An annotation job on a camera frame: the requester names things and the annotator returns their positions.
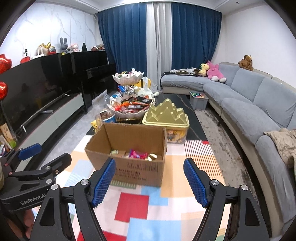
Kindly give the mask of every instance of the gray bunny plush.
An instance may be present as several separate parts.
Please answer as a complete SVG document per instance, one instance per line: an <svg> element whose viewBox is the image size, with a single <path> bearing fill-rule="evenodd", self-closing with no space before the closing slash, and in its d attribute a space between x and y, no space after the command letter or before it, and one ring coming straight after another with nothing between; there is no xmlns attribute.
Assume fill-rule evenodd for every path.
<svg viewBox="0 0 296 241"><path fill-rule="evenodd" d="M60 38L61 42L61 52L64 52L68 48L67 39Z"/></svg>

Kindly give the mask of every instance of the plastic storage bin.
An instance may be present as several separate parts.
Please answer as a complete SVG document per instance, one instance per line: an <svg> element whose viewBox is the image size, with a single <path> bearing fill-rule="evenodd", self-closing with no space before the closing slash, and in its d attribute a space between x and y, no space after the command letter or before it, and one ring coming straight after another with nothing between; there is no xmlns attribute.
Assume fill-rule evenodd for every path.
<svg viewBox="0 0 296 241"><path fill-rule="evenodd" d="M205 110L208 100L209 98L204 93L190 92L190 104L194 110Z"/></svg>
<svg viewBox="0 0 296 241"><path fill-rule="evenodd" d="M142 123L149 126L161 126L167 130L170 143L183 144L189 129L188 116L183 108L176 108L170 99L165 99L157 107L151 106L145 113Z"/></svg>

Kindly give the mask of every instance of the colorful rug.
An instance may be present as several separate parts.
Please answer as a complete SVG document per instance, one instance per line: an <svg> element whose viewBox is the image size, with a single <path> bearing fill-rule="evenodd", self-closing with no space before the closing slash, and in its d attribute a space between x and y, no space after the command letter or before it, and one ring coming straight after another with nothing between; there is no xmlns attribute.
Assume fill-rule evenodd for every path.
<svg viewBox="0 0 296 241"><path fill-rule="evenodd" d="M86 135L72 152L72 163L57 176L61 187L89 178L94 168L84 148ZM199 228L205 209L196 202L183 172L191 157L211 179L224 184L220 168L207 141L168 144L161 188L112 181L102 204L94 210L108 241L190 241ZM83 241L74 204L69 204L74 234ZM230 204L225 205L217 241L224 239Z"/></svg>

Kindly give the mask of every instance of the blue gripper pad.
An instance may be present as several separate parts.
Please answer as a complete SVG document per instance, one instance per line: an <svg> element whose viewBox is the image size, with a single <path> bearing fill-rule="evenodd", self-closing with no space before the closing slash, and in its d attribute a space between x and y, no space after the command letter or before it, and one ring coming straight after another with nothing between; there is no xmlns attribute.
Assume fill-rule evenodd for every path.
<svg viewBox="0 0 296 241"><path fill-rule="evenodd" d="M19 160L23 161L23 160L27 160L28 158L35 156L37 154L39 154L42 150L42 147L40 144L34 144L32 146L29 146L25 149L20 150L18 158Z"/></svg>
<svg viewBox="0 0 296 241"><path fill-rule="evenodd" d="M115 174L115 170L116 163L115 160L112 159L94 189L94 198L92 200L94 207L97 207L98 204L103 202L111 180Z"/></svg>
<svg viewBox="0 0 296 241"><path fill-rule="evenodd" d="M187 159L184 161L183 169L196 201L206 207L209 203L206 197L206 189Z"/></svg>

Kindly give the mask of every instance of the television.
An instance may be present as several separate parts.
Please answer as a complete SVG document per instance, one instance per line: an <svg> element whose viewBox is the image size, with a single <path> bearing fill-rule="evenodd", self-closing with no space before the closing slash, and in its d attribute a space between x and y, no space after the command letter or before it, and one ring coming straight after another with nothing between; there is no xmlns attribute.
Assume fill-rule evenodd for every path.
<svg viewBox="0 0 296 241"><path fill-rule="evenodd" d="M0 74L8 85L1 106L14 132L68 91L60 59L61 54L39 57Z"/></svg>

